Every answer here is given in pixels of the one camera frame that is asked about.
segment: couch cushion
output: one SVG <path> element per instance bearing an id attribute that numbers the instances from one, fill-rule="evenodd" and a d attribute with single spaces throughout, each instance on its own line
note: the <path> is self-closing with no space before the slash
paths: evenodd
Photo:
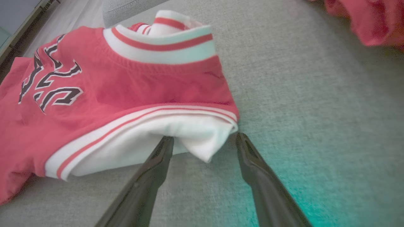
<path id="1" fill-rule="evenodd" d="M 402 53 L 362 46 L 302 0 L 170 0 L 123 25 L 160 9 L 213 25 L 241 131 L 314 226 L 404 223 Z M 210 164 L 173 156 L 150 226 L 258 226 L 233 144 Z M 40 179 L 0 208 L 0 226 L 91 226 L 136 168 Z"/>
<path id="2" fill-rule="evenodd" d="M 167 0 L 103 0 L 105 27 L 133 17 Z"/>

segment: floor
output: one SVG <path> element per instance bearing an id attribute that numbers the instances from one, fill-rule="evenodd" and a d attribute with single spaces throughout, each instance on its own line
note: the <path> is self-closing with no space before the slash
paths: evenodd
<path id="1" fill-rule="evenodd" d="M 53 2 L 38 23 L 44 23 L 35 38 L 25 49 L 24 57 L 32 57 L 35 50 L 56 36 L 80 26 L 104 27 L 102 18 L 103 0 L 60 0 Z"/>

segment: gray couch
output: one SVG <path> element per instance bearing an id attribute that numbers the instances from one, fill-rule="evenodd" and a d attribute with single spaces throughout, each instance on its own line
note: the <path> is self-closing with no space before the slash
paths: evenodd
<path id="1" fill-rule="evenodd" d="M 160 9 L 213 25 L 241 131 L 314 226 L 404 225 L 404 54 L 362 46 L 304 0 L 169 0 L 122 24 Z M 90 227 L 137 168 L 33 177 L 0 207 L 0 226 Z M 150 226 L 258 226 L 233 137 L 210 164 L 173 156 Z"/>
<path id="2" fill-rule="evenodd" d="M 167 0 L 104 0 L 105 27 L 111 27 L 165 1 Z"/>

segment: folded shirt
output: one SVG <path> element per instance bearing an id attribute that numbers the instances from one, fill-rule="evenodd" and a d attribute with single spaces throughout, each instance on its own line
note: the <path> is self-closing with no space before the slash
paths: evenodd
<path id="1" fill-rule="evenodd" d="M 32 173 L 143 163 L 164 135 L 173 154 L 209 162 L 239 119 L 210 26 L 173 11 L 151 26 L 81 27 L 16 58 L 0 116 L 0 204 Z"/>

